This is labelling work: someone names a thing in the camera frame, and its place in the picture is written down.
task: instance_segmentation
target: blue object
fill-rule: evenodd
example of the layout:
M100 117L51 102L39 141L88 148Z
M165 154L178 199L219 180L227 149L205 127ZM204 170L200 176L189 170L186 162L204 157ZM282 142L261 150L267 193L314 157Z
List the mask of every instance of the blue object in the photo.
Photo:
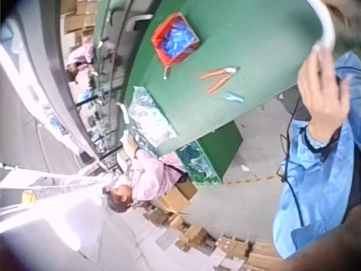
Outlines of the blue object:
M163 37L160 46L169 57L175 58L181 52L189 50L189 45L195 41L196 37L185 22L178 20L173 24L172 29Z
M241 96L241 95L239 95L237 93L231 92L231 91L228 91L227 94L224 96L224 98L226 100L231 101L231 102L244 103L243 96Z
M288 180L300 203L305 226L300 220L293 195L286 184L273 226L273 239L278 253L287 258L297 250L339 226L345 215L354 166L354 145L361 148L361 72L337 67L359 69L360 60L353 53L346 53L335 62L340 79L352 74L350 86L350 113L342 125L336 149L321 161L320 154L313 154L305 144L305 135L314 147L320 143L307 135L308 122L293 120L291 131Z

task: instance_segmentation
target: light blue jacket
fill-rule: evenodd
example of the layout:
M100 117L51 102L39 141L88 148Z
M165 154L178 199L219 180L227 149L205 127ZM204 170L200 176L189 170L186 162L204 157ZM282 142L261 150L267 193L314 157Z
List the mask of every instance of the light blue jacket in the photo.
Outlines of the light blue jacket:
M273 227L275 247L283 258L339 226L345 215L353 176L354 145L361 146L361 72L337 67L360 68L361 65L357 56L351 52L335 62L340 79L344 79L347 74L352 75L351 109L342 126L337 148L335 146L327 158L321 161L320 154L313 154L305 144L303 133L306 131L302 128L307 122L293 120L291 124L293 138L288 181L300 204L304 227L301 227L293 195L285 183Z

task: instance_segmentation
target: concrete floor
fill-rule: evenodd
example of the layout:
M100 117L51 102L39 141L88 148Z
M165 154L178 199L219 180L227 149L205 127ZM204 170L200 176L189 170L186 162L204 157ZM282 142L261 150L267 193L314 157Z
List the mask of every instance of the concrete floor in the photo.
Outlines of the concrete floor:
M198 186L184 211L189 223L212 236L272 242L272 225L283 189L276 171L284 159L280 134L290 114L272 99L235 120L244 142L224 176L223 185ZM249 168L242 170L241 165Z

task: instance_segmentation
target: green table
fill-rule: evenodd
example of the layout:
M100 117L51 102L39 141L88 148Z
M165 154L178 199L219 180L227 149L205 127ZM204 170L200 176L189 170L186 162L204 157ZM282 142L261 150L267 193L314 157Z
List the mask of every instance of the green table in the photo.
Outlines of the green table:
M201 45L163 80L164 68L150 39L167 16L178 11L200 37ZM178 133L158 153L174 151L294 85L321 32L306 1L163 0L138 51L124 102L129 105L134 85L147 88ZM201 74L235 65L241 70L227 85L214 95L205 92L215 80L200 80ZM244 104L225 100L227 91L244 96Z

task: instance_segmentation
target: pliers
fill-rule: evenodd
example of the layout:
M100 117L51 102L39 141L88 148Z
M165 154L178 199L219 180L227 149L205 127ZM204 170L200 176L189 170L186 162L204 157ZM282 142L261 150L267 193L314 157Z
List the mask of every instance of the pliers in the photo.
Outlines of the pliers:
M214 71L207 72L204 75L202 75L200 78L205 79L211 76L216 75L224 75L221 77L217 83L215 83L214 86L212 86L210 89L207 90L208 94L211 94L218 90L221 86L223 86L237 71L239 70L239 67L228 67L224 69L215 69Z

